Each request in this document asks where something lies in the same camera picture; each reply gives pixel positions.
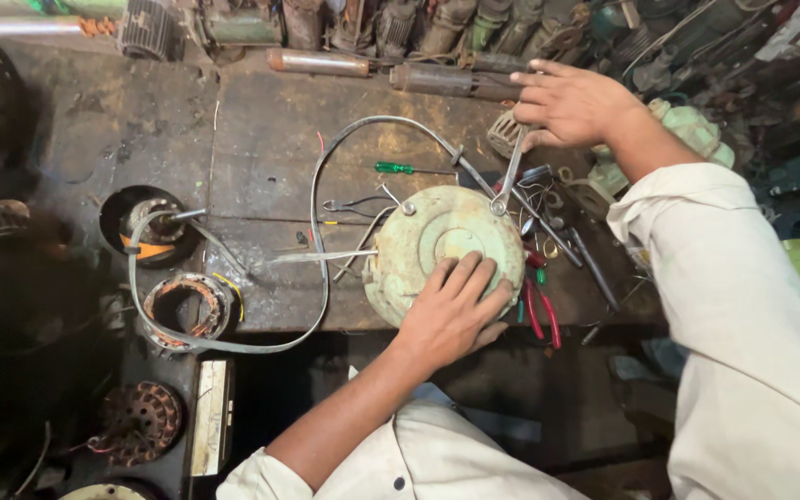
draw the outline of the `yellow wire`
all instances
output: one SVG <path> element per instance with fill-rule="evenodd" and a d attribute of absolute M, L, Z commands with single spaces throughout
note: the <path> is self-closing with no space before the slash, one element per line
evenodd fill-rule
<path fill-rule="evenodd" d="M 219 275 L 217 272 L 212 273 L 212 276 L 215 278 L 220 279 L 227 283 L 232 289 L 237 290 L 237 296 L 239 297 L 239 320 L 243 320 L 243 316 L 245 316 L 245 306 L 243 305 L 243 293 L 239 291 L 239 288 L 234 285 L 228 278 L 224 278 L 223 276 Z"/>

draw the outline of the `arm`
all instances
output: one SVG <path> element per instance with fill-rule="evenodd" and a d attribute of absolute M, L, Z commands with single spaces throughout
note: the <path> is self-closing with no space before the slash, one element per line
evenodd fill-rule
<path fill-rule="evenodd" d="M 611 147 L 636 184 L 607 222 L 650 251 L 672 338 L 691 350 L 669 457 L 676 496 L 800 498 L 800 280 L 748 184 L 650 126 L 612 80 L 536 68 L 550 75 L 519 77 L 551 90 L 524 90 L 548 108 L 522 94 L 516 118 L 549 130 L 528 140 Z"/>
<path fill-rule="evenodd" d="M 280 434 L 267 447 L 269 456 L 316 491 L 419 383 L 496 339 L 505 323 L 483 327 L 511 299 L 511 283 L 503 279 L 478 303 L 493 277 L 495 261 L 481 262 L 481 256 L 472 252 L 456 262 L 444 259 L 437 265 L 390 346 L 346 386 Z"/>
<path fill-rule="evenodd" d="M 663 166 L 704 161 L 615 80 L 556 62 L 533 61 L 531 66 L 542 74 L 511 75 L 511 81 L 526 87 L 514 118 L 545 130 L 531 131 L 524 151 L 606 143 L 632 184 Z"/>

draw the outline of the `white sleeve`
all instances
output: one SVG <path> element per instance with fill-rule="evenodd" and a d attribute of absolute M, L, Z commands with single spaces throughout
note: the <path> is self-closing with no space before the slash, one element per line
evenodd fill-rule
<path fill-rule="evenodd" d="M 310 500 L 304 480 L 261 448 L 243 460 L 215 492 L 218 500 Z"/>
<path fill-rule="evenodd" d="M 679 499 L 800 499 L 800 280 L 748 184 L 661 168 L 607 222 L 650 252 L 672 338 L 691 350 L 669 476 Z"/>

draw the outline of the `person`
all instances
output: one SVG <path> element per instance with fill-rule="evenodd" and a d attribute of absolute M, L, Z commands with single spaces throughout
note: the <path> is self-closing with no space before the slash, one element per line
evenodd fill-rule
<path fill-rule="evenodd" d="M 800 499 L 800 280 L 748 184 L 665 131 L 602 75 L 534 61 L 515 120 L 525 140 L 606 143 L 632 187 L 607 218 L 650 253 L 671 336 L 691 354 L 678 390 L 669 477 L 678 499 Z M 219 500 L 584 496 L 505 454 L 460 415 L 409 394 L 495 340 L 511 298 L 468 254 L 439 262 L 399 332 L 347 385 L 228 475 Z"/>

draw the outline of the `white shirt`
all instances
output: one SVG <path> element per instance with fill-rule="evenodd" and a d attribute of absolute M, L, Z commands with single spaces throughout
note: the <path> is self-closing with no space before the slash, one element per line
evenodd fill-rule
<path fill-rule="evenodd" d="M 676 497 L 800 499 L 800 280 L 748 184 L 713 164 L 661 168 L 607 222 L 650 251 L 672 338 L 691 351 L 669 457 Z M 316 495 L 264 449 L 218 488 L 219 500 L 315 496 L 584 498 L 427 401 L 401 408 Z"/>

